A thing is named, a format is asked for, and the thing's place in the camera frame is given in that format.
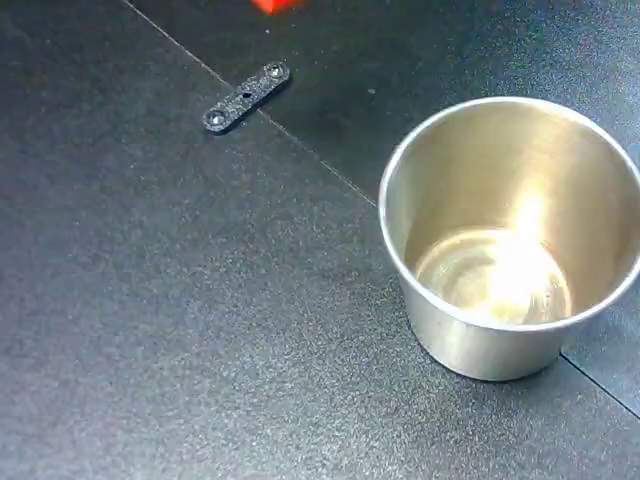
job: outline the dark gray surface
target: dark gray surface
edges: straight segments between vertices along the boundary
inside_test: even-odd
[[[638,420],[565,361],[431,363],[373,207],[261,118],[205,134],[227,89],[131,10],[7,18],[4,478],[638,477]]]
[[[403,135],[480,96],[575,108],[640,158],[637,3],[306,0],[268,17],[249,0],[132,2],[233,85],[285,59],[295,81],[266,111],[370,198]],[[624,305],[566,353],[640,415],[638,287]]]

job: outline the black mat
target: black mat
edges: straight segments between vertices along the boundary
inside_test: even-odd
[[[307,0],[268,17],[249,0],[134,3],[231,84],[285,59],[295,83],[266,112],[370,198],[405,133],[480,96],[562,103],[638,151],[638,5]],[[639,309],[636,288],[566,349],[636,413]]]

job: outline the black plastic part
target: black plastic part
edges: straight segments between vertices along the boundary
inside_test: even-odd
[[[272,62],[260,69],[222,99],[202,117],[207,130],[224,134],[235,127],[262,105],[275,92],[280,91],[291,79],[291,71],[283,62]]]

